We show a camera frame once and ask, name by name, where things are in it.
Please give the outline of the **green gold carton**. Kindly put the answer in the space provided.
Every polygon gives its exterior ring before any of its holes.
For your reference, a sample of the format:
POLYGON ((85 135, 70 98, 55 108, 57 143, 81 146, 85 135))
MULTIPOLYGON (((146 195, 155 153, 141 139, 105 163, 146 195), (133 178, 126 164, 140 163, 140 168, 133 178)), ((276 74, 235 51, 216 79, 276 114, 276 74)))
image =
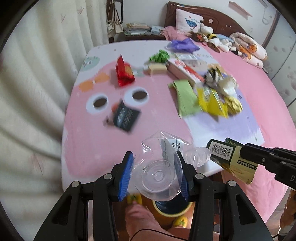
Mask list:
POLYGON ((212 161, 249 185, 254 179, 258 164, 241 157, 242 147, 243 144, 230 138, 226 138, 224 142, 211 139, 207 144, 212 161))

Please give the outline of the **black Talopn box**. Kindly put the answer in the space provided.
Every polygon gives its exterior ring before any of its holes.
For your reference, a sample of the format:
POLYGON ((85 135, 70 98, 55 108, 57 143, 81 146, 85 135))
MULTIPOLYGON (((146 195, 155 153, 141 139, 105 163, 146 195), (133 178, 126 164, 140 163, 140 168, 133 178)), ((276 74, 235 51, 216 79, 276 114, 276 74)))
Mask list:
POLYGON ((129 133, 132 131, 140 114, 140 110, 129 108, 121 101, 113 115, 112 121, 115 127, 129 133))

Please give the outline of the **yellow paper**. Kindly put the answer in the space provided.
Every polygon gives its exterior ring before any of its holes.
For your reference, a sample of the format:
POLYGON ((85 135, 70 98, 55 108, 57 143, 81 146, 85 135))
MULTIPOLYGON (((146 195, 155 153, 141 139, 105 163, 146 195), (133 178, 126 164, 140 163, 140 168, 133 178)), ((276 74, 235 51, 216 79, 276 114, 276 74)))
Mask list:
POLYGON ((243 107, 241 102, 232 96, 225 96, 224 102, 227 106, 227 111, 230 115, 237 115, 242 112, 243 107))

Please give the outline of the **light green pouch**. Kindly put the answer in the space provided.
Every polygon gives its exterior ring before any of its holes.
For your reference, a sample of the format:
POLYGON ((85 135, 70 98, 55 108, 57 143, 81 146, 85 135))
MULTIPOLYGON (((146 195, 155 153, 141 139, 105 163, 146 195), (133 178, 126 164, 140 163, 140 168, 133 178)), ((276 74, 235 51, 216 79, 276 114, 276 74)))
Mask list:
POLYGON ((201 111, 197 95, 193 92, 188 80, 176 80, 168 84, 177 94, 177 107, 180 118, 195 115, 201 111))

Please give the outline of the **yellow snack bag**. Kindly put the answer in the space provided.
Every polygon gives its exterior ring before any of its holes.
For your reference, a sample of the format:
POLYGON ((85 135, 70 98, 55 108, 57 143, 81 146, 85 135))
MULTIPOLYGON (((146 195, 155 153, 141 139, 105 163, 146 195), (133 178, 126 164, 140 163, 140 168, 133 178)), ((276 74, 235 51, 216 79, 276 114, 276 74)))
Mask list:
POLYGON ((222 102, 216 90, 206 86, 197 87, 195 90, 198 105, 203 112, 228 118, 227 106, 222 102))

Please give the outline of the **cream plastic box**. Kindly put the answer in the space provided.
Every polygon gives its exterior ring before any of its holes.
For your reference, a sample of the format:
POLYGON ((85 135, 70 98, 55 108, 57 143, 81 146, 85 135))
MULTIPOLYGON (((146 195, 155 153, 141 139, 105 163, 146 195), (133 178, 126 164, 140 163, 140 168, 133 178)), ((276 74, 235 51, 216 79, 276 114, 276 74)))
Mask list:
POLYGON ((151 63, 148 65, 147 69, 149 75, 166 74, 167 71, 167 66, 162 63, 151 63))

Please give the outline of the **black white wrapper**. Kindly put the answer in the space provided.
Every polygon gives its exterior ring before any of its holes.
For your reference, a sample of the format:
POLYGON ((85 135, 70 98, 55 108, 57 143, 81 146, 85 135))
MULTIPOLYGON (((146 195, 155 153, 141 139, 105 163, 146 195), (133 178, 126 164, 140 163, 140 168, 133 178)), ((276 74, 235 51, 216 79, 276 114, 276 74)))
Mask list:
POLYGON ((217 87, 218 83, 224 79, 224 76, 221 72, 221 70, 216 67, 210 67, 208 69, 208 72, 204 75, 205 83, 209 87, 217 87))

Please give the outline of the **strawberry milk carton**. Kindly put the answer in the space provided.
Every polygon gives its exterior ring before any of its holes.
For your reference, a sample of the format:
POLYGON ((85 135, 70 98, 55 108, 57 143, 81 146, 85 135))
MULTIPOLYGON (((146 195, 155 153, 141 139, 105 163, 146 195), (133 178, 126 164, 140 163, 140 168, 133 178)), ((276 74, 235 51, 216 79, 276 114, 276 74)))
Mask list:
POLYGON ((167 69, 179 80, 188 80, 192 87, 195 84, 204 83, 205 81, 203 76, 179 59, 169 59, 167 69))

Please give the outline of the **green paper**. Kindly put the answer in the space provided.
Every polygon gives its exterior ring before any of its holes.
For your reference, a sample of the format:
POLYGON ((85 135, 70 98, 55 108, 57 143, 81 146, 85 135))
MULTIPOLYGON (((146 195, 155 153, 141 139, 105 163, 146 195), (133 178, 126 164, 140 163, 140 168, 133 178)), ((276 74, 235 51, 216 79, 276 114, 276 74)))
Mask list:
POLYGON ((170 54, 167 51, 159 50, 158 53, 154 54, 153 56, 151 56, 149 58, 149 61, 154 62, 154 63, 165 64, 165 63, 167 63, 169 58, 170 58, 170 54))

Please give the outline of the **purple plastic bag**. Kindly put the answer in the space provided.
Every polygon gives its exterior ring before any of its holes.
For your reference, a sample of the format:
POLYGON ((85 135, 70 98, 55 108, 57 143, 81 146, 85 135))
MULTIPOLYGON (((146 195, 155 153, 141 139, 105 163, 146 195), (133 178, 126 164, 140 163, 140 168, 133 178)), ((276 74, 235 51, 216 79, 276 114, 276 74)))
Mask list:
POLYGON ((172 40, 166 48, 172 52, 178 53, 193 53, 200 48, 197 46, 191 38, 180 40, 172 40))

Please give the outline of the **brown paper bag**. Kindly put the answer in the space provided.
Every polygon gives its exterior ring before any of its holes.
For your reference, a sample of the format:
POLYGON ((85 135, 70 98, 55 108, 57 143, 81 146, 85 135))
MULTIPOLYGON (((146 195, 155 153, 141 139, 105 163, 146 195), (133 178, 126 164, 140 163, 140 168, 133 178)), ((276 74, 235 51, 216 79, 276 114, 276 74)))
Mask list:
POLYGON ((218 82, 218 90, 224 96, 234 96, 236 94, 236 89, 238 84, 233 76, 226 76, 218 82))

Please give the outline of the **white purple medicine box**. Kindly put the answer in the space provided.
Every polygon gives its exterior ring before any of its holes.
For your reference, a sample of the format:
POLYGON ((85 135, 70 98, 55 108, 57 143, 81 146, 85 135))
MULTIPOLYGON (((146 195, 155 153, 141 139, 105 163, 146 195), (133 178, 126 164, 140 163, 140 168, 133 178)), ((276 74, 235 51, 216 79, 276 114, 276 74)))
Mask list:
POLYGON ((176 53, 175 56, 180 60, 198 60, 198 57, 194 54, 176 53))

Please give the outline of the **right yellow slipper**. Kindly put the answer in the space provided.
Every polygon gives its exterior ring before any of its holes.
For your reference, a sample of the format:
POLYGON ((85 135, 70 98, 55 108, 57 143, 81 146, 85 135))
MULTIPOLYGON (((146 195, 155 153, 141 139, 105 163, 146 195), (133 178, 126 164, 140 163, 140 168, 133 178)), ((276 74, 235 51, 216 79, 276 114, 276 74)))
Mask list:
POLYGON ((185 215, 181 215, 177 217, 172 224, 174 228, 187 228, 188 225, 188 218, 185 215))

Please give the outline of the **folded cartoon quilt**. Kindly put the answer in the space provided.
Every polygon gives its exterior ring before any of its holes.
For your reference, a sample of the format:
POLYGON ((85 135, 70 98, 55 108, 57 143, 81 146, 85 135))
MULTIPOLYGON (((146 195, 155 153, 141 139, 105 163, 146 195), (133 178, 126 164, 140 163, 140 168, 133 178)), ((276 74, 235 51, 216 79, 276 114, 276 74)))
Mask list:
POLYGON ((232 33, 229 38, 233 41, 233 46, 241 53, 245 62, 259 69, 264 67, 263 62, 267 60, 268 55, 262 45, 258 44, 252 37, 239 32, 232 33))

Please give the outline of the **dark wooden headboard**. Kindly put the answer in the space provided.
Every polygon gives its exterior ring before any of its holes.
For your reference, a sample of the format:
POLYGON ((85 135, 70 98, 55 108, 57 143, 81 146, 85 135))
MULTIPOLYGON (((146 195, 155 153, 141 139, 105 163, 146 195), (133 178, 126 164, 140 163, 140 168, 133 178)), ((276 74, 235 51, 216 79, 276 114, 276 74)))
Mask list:
POLYGON ((176 9, 202 16, 204 24, 208 27, 212 27, 214 33, 229 37, 232 33, 239 32, 250 37, 250 35, 235 20, 220 11, 201 6, 189 6, 172 1, 169 1, 166 4, 164 27, 176 27, 176 9))

